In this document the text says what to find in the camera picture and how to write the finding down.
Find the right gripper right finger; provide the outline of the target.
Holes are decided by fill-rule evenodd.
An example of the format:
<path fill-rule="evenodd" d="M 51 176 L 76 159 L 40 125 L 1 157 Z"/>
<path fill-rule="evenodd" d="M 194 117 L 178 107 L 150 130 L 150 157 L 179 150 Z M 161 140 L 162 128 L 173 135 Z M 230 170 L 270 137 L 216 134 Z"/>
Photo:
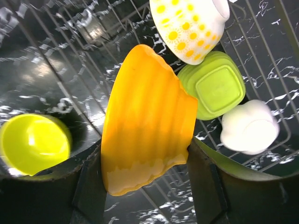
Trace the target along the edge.
<path fill-rule="evenodd" d="M 299 174 L 252 170 L 197 138 L 188 147 L 188 174 L 199 224 L 297 224 Z"/>

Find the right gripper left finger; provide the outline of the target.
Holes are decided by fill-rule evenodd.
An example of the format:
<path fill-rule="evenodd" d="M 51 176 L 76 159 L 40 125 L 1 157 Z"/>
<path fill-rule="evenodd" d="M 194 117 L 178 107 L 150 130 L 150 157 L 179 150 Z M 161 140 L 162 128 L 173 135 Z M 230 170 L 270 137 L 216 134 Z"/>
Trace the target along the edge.
<path fill-rule="evenodd" d="M 0 175 L 2 224 L 102 224 L 100 145 L 35 176 Z"/>

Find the lime yellow round bowl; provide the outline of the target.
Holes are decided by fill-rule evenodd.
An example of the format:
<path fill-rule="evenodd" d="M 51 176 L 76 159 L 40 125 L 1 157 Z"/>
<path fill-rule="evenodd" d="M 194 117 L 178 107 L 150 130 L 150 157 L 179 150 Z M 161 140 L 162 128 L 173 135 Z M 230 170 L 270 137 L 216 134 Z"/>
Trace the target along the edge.
<path fill-rule="evenodd" d="M 37 173 L 70 157 L 72 136 L 59 119 L 43 114 L 21 114 L 0 128 L 0 155 L 9 168 L 23 175 Z"/>

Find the white square bowl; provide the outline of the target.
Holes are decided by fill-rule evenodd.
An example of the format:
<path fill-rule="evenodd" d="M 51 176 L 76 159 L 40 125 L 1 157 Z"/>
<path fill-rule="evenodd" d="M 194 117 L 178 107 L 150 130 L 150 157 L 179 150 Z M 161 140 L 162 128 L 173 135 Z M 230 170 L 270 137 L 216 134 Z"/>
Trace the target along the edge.
<path fill-rule="evenodd" d="M 279 124 L 261 100 L 250 100 L 225 113 L 221 119 L 221 143 L 248 155 L 264 152 L 278 137 Z"/>

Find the yellow bottom bowl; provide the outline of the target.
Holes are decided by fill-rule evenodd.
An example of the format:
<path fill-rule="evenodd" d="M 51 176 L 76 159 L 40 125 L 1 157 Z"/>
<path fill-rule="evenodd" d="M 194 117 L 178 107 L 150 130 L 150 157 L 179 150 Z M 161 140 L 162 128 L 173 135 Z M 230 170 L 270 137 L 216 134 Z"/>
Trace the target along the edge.
<path fill-rule="evenodd" d="M 133 47 L 116 76 L 101 140 L 106 191 L 122 196 L 185 164 L 198 103 L 154 50 Z"/>

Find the patterned bowl green outside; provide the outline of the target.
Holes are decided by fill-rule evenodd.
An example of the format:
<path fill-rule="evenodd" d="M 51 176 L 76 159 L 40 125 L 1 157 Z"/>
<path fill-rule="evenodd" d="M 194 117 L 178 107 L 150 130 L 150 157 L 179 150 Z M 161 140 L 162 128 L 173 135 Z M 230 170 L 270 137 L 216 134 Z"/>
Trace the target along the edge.
<path fill-rule="evenodd" d="M 197 119 L 212 120 L 236 107 L 245 97 L 242 75 L 229 55 L 211 51 L 199 65 L 178 73 L 186 92 L 198 102 Z"/>

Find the teal patterned yellow bowl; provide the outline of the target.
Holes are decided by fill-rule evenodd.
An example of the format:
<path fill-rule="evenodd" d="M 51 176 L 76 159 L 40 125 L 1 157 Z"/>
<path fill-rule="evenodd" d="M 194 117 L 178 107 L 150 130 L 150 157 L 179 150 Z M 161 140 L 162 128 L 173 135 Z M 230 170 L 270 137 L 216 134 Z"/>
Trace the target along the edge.
<path fill-rule="evenodd" d="M 230 17 L 228 0 L 151 0 L 155 26 L 181 61 L 200 64 L 220 41 Z"/>

